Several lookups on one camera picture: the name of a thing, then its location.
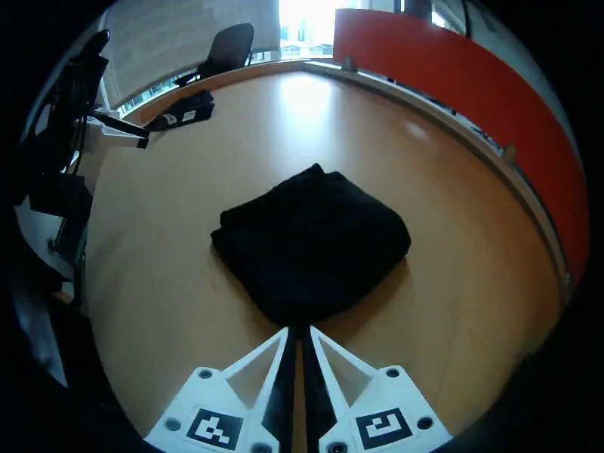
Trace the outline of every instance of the black office chair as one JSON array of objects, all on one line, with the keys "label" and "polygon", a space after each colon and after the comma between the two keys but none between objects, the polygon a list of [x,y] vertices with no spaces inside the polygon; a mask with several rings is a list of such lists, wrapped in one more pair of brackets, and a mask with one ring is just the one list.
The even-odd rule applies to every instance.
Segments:
[{"label": "black office chair", "polygon": [[183,87],[195,80],[242,68],[248,56],[251,60],[253,39],[254,27],[250,23],[240,23],[220,31],[214,37],[208,59],[197,66],[195,72],[177,79],[176,85]]}]

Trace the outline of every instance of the round table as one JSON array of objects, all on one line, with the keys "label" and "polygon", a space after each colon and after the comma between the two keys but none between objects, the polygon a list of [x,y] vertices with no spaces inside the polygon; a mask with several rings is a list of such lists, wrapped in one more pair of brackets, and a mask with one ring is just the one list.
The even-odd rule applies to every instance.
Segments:
[{"label": "round table", "polygon": [[277,332],[210,233],[315,162],[396,211],[412,240],[369,296],[317,327],[374,367],[403,366],[451,434],[472,424],[561,307],[547,246],[508,186],[445,129],[359,86],[300,71],[212,94],[208,121],[111,149],[95,188],[87,311],[133,425],[145,436],[195,367],[226,368]]}]

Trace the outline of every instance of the black bag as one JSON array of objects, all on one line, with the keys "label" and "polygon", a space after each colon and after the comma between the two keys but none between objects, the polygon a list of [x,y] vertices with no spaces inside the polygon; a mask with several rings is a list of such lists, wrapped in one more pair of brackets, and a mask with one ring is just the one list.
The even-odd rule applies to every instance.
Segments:
[{"label": "black bag", "polygon": [[352,306],[407,254],[399,215],[315,164],[220,215],[214,247],[278,325],[308,325]]},{"label": "black bag", "polygon": [[214,110],[213,100],[208,90],[201,90],[193,96],[179,99],[157,115],[145,129],[158,132],[209,119]]}]

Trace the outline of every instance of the cable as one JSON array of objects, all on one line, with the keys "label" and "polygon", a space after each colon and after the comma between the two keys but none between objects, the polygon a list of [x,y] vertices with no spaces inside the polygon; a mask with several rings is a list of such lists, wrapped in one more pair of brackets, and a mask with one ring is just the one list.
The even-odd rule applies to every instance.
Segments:
[{"label": "cable", "polygon": [[461,0],[461,7],[464,9],[464,22],[466,23],[466,38],[472,39],[472,20],[467,10],[467,0]]}]

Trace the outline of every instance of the red partition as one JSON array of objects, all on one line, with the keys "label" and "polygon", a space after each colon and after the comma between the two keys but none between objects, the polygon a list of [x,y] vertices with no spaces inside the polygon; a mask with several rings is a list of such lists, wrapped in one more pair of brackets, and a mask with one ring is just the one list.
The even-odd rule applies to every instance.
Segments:
[{"label": "red partition", "polygon": [[337,10],[334,59],[352,57],[435,97],[516,147],[516,163],[557,229],[576,284],[589,252],[587,188],[564,130],[512,68],[475,42],[403,14]]}]

